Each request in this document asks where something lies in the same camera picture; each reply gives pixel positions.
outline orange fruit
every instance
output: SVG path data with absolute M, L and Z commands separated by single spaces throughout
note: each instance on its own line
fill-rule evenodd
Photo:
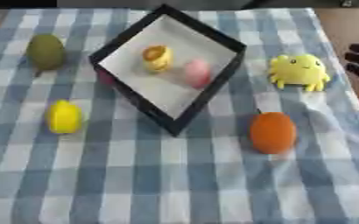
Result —
M 264 154 L 278 154 L 292 148 L 297 136 L 288 115 L 268 112 L 257 115 L 250 126 L 253 146 Z

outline yellow plush toy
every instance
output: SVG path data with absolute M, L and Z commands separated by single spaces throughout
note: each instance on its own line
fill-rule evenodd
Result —
M 271 60 L 271 82 L 277 82 L 278 88 L 285 84 L 305 85 L 306 91 L 322 91 L 324 82 L 330 81 L 324 64 L 312 54 L 295 57 L 280 55 Z

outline blue and white checkered tablecloth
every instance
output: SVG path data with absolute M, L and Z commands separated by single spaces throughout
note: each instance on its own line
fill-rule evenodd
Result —
M 359 223 L 359 101 L 309 9 L 190 15 L 248 46 L 243 66 L 178 137 L 96 80 L 90 53 L 145 12 L 11 10 L 0 29 L 0 223 Z M 64 42 L 67 64 L 33 79 L 33 34 Z M 313 53 L 321 93 L 277 90 L 268 61 Z M 80 105 L 82 131 L 49 133 L 47 106 Z M 283 111 L 295 148 L 256 153 L 250 117 Z

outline yellow ball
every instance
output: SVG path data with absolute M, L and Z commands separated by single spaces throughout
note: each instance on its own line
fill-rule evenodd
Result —
M 56 101 L 47 111 L 47 125 L 56 134 L 70 134 L 80 129 L 81 109 L 69 101 Z

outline kiwi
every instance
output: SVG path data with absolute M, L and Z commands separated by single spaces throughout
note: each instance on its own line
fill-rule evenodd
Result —
M 52 34 L 35 35 L 27 47 L 27 57 L 42 71 L 54 70 L 61 67 L 65 61 L 65 48 L 61 41 Z

